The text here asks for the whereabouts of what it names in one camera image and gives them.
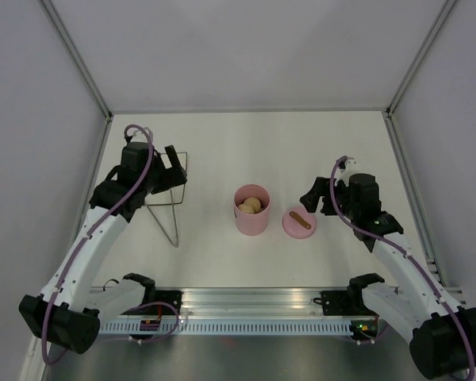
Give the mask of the pink round lid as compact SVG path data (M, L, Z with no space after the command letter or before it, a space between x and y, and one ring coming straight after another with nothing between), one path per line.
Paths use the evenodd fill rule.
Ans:
M315 233L317 220L303 206L295 206L284 213L282 228L289 237L302 240L311 237Z

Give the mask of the beige round bun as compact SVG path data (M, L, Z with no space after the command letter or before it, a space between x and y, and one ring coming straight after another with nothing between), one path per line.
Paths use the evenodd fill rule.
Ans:
M254 208L251 205L245 203L238 205L238 210L244 214L255 214Z
M258 214L263 210L261 201L256 197L246 198L244 204L249 206L255 214Z

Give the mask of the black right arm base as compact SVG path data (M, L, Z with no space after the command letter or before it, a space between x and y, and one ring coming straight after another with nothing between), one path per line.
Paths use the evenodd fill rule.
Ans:
M322 291L320 298L324 316L358 316L360 314L347 291Z

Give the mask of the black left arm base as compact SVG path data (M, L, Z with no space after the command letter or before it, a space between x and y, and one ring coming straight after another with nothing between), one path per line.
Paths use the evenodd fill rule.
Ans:
M155 293L156 305L147 306L143 309L142 314L158 316L159 314L164 316L174 316L176 310L178 313L182 307L183 292L181 290L160 290Z

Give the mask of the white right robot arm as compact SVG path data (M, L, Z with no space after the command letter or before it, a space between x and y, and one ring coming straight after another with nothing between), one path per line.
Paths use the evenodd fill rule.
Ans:
M348 308L357 314L369 310L393 328L408 344L423 377L467 371L473 379L476 308L463 306L416 260L403 227L382 208L375 177L318 177L300 202L311 214L340 217L400 288L396 294L375 273L355 277L347 287Z

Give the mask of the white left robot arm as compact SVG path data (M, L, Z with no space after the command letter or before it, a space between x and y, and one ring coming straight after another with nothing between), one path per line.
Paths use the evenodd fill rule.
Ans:
M37 296L26 295L20 302L20 315L42 348L54 344L82 354L101 327L122 314L157 314L130 337L137 343L153 341L163 317L179 316L181 292L159 294L155 280L144 275L128 273L98 294L90 289L109 250L136 211L146 206L146 198L171 192L186 181L173 146L164 154L145 142L123 147L121 162L95 187L83 227L59 269Z

